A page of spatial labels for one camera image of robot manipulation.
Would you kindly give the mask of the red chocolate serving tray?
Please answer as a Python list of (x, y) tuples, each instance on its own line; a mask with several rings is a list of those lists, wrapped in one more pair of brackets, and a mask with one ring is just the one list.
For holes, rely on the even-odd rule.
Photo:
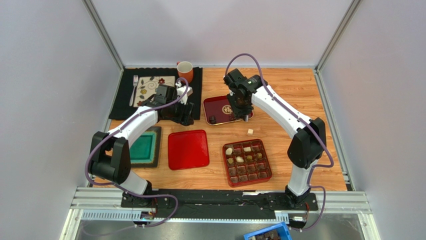
[[(204, 109), (206, 122), (210, 126), (233, 123), (232, 121), (229, 121), (229, 116), (233, 114), (233, 110), (229, 104), (229, 101), (226, 95), (209, 97), (204, 99), (203, 109)], [(210, 124), (209, 116), (215, 116), (217, 123), (214, 125)]]

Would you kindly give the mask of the red tin lid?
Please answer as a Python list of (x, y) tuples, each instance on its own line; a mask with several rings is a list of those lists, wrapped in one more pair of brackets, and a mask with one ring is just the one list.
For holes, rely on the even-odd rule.
[(210, 163), (207, 134), (202, 129), (171, 133), (167, 143), (168, 167), (173, 171), (206, 167)]

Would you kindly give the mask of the white round chocolate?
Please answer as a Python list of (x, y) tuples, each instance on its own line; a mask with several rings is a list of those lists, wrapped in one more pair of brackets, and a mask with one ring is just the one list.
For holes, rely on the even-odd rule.
[(233, 152), (234, 152), (234, 149), (232, 147), (229, 147), (225, 150), (225, 154), (228, 156), (232, 155)]
[(244, 158), (243, 158), (243, 157), (241, 157), (241, 156), (237, 156), (237, 157), (235, 158), (235, 161), (236, 161), (237, 163), (243, 163), (243, 162), (244, 162)]

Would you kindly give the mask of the red chocolate box with tray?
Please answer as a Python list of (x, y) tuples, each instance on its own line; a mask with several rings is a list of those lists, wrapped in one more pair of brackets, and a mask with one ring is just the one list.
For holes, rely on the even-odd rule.
[[(244, 147), (251, 147), (251, 151), (244, 152)], [(233, 148), (232, 155), (225, 154), (227, 148)], [(257, 153), (262, 153), (262, 158), (257, 158)], [(246, 160), (247, 155), (252, 156), (252, 161)], [(273, 176), (264, 143), (260, 139), (227, 143), (222, 147), (222, 156), (228, 185), (232, 188), (265, 183)], [(244, 162), (236, 162), (237, 156), (243, 157)], [(229, 158), (233, 158), (233, 164), (228, 163)]]

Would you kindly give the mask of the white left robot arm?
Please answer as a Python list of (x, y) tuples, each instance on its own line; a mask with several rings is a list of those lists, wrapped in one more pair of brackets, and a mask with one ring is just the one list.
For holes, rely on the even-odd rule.
[(143, 195), (149, 182), (132, 171), (130, 148), (149, 128), (161, 120), (183, 126), (193, 125), (194, 104), (188, 102), (193, 90), (181, 82), (176, 86), (161, 84), (156, 93), (144, 100), (137, 110), (118, 127), (98, 131), (92, 137), (85, 176), (107, 180), (107, 185), (133, 195)]

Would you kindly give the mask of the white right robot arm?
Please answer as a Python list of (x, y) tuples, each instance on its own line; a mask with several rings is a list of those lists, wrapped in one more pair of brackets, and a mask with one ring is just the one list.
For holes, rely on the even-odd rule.
[(326, 126), (321, 118), (311, 119), (283, 100), (259, 75), (247, 78), (238, 69), (227, 73), (224, 83), (226, 96), (236, 119), (245, 122), (254, 107), (275, 120), (291, 139), (287, 155), (292, 162), (290, 181), (285, 187), (286, 201), (300, 205), (311, 191), (308, 180), (312, 167), (327, 146)]

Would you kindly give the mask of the dark swirl chocolate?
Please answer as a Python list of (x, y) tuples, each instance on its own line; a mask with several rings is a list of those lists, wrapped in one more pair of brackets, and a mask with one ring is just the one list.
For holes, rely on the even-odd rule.
[(216, 119), (216, 117), (214, 115), (209, 116), (208, 120), (209, 120), (209, 123), (211, 125), (215, 125), (217, 123), (217, 119)]

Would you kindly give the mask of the floral square plate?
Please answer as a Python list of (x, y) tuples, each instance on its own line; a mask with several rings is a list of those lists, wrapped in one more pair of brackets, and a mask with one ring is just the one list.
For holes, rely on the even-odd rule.
[(138, 108), (148, 97), (155, 95), (159, 85), (174, 86), (175, 76), (140, 76), (136, 86), (133, 107)]

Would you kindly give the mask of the orange mug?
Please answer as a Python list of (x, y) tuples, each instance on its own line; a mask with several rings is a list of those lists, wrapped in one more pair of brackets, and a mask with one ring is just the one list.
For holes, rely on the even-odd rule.
[(191, 83), (194, 78), (194, 67), (189, 61), (178, 61), (176, 69), (180, 78), (185, 78), (188, 83)]

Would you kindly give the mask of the silver fork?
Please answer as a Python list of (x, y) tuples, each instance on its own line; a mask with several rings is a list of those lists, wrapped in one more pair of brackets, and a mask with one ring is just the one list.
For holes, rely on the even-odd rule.
[(136, 88), (138, 86), (139, 83), (139, 76), (138, 75), (134, 75), (133, 76), (133, 82), (132, 82), (132, 92), (131, 92), (131, 96), (130, 96), (130, 100), (129, 100), (129, 106), (132, 107), (134, 105), (134, 101), (135, 101), (135, 94), (136, 94)]

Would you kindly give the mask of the black cloth placemat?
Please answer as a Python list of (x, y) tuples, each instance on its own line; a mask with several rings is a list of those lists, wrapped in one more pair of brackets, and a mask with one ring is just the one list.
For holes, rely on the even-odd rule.
[[(109, 119), (112, 120), (126, 120), (135, 111), (136, 108), (129, 106), (129, 102), (132, 95), (133, 89), (133, 76), (139, 77), (162, 77), (162, 76), (174, 76), (178, 77), (178, 71), (176, 68), (126, 68), (121, 76), (118, 91), (115, 96), (112, 109), (109, 114)], [(194, 104), (193, 107), (193, 119), (201, 119), (201, 101), (202, 101), (202, 85), (203, 85), (203, 68), (193, 68), (193, 80), (189, 84), (192, 87), (193, 93), (189, 96), (188, 101)]]

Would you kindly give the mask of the turquoise glazed dark plate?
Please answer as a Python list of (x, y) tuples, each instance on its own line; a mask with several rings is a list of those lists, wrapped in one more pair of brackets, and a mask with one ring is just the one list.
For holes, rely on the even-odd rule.
[(157, 168), (160, 159), (162, 127), (148, 128), (130, 147), (133, 168)]

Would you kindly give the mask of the blue plastic bin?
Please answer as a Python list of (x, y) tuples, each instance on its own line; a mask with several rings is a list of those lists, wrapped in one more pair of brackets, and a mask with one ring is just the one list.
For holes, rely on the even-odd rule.
[(243, 235), (245, 240), (292, 240), (287, 225), (277, 223)]

